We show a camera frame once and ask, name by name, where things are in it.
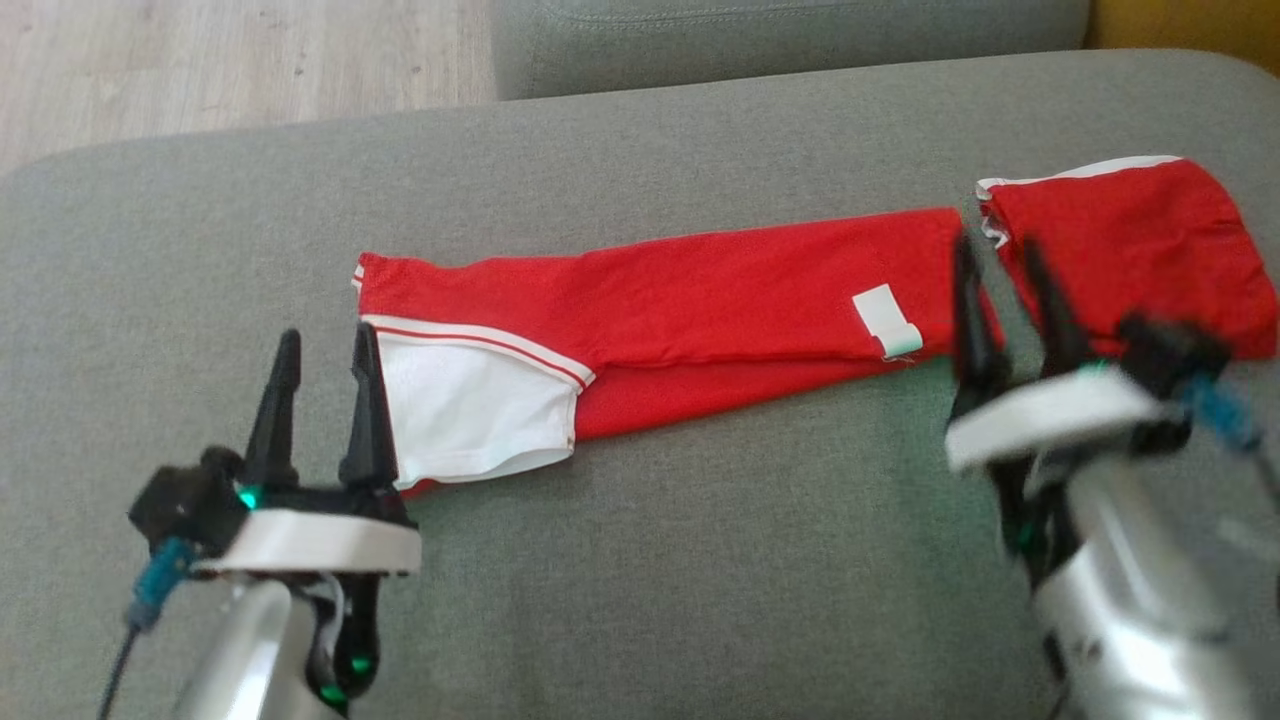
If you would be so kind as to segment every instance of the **gray sofa cushion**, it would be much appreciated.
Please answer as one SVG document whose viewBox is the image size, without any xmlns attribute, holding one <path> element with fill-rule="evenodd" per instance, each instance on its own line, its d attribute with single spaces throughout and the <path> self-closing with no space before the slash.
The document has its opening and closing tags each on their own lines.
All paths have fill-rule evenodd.
<svg viewBox="0 0 1280 720">
<path fill-rule="evenodd" d="M 1070 50 L 1088 0 L 498 0 L 500 99 Z"/>
<path fill-rule="evenodd" d="M 1222 179 L 1276 277 L 1276 117 L 1280 82 L 1242 63 L 1068 53 L 28 167 L 0 181 L 0 716 L 90 715 L 145 559 L 129 501 L 156 465 L 243 442 L 287 325 L 305 346 L 297 464 L 335 477 L 361 250 L 453 264 L 924 205 L 973 219 L 977 178 L 1171 152 Z M 1280 423 L 1275 365 L 1231 377 Z M 1042 716 L 1047 671 L 1024 583 L 995 552 L 991 491 L 946 471 L 950 400 L 932 363 L 413 501 L 424 573 L 387 585 L 385 667 L 357 717 Z M 1280 716 L 1276 569 L 1213 533 L 1226 512 L 1275 532 L 1263 496 L 1203 439 L 1152 480 Z M 165 716 L 224 597 L 177 593 L 119 717 Z"/>
</svg>

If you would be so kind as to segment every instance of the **red fabric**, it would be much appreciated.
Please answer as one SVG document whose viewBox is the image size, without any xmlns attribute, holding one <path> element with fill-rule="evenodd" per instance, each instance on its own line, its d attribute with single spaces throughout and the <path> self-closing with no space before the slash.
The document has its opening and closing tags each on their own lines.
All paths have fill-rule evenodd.
<svg viewBox="0 0 1280 720">
<path fill-rule="evenodd" d="M 463 268 L 365 254 L 360 314 L 498 328 L 588 365 L 590 439 L 910 366 L 852 305 L 883 283 L 924 340 L 911 357 L 947 352 L 960 232 L 929 209 Z"/>
<path fill-rule="evenodd" d="M 1009 232 L 1000 249 L 1024 302 L 1023 242 L 1037 238 L 1094 347 L 1117 354 L 1132 310 L 1187 320 L 1238 359 L 1276 354 L 1276 293 L 1240 213 L 1190 160 L 1085 178 L 991 187 L 983 213 Z"/>
</svg>

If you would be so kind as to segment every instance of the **folded clothing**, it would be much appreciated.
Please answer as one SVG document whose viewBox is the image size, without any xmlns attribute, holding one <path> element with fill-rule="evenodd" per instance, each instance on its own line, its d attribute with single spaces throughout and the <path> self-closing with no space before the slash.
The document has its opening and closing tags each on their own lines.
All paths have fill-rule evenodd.
<svg viewBox="0 0 1280 720">
<path fill-rule="evenodd" d="M 1023 243 L 1036 238 L 1098 352 L 1123 350 L 1138 310 L 1190 322 L 1238 359 L 1276 352 L 1276 293 L 1226 190 L 1169 155 L 1121 158 L 1034 179 L 978 182 L 983 232 L 1028 307 Z"/>
<path fill-rule="evenodd" d="M 960 232 L 955 210 L 928 209 L 463 268 L 366 252 L 353 283 L 398 484 L 518 473 L 576 439 L 943 354 Z"/>
</svg>

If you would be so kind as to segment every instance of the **light wood floor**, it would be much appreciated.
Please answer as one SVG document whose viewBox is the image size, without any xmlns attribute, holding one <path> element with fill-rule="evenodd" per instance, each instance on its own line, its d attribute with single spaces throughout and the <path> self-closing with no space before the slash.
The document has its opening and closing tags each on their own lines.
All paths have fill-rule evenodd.
<svg viewBox="0 0 1280 720">
<path fill-rule="evenodd" d="M 0 0 L 0 174 L 114 140 L 493 100 L 489 0 Z"/>
</svg>

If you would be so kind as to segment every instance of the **gray upholstery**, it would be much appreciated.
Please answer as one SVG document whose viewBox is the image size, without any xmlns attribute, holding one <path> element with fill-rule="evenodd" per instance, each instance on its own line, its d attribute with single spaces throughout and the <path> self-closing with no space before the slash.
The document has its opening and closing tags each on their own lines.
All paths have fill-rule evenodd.
<svg viewBox="0 0 1280 720">
<path fill-rule="evenodd" d="M 1194 97 L 1194 102 L 1187 101 Z M 960 205 L 975 178 L 1184 154 L 1280 274 L 1280 82 L 1108 51 L 824 72 L 114 145 L 0 181 L 0 716 L 86 717 L 161 462 L 247 436 L 278 333 L 303 337 L 296 457 L 346 443 L 361 250 L 467 263 Z M 997 301 L 1010 300 L 1007 284 Z M 1014 328 L 1023 366 L 1034 359 Z M 1276 366 L 1233 378 L 1280 423 Z M 388 584 L 357 717 L 963 717 L 1050 703 L 993 502 L 946 471 L 945 363 L 648 433 L 412 503 L 425 571 Z M 1276 532 L 1207 442 L 1152 487 L 1238 614 L 1280 716 Z M 163 717 L 220 587 L 140 643 L 120 717 Z"/>
<path fill-rule="evenodd" d="M 495 0 L 498 96 L 1071 50 L 1088 0 Z"/>
</svg>

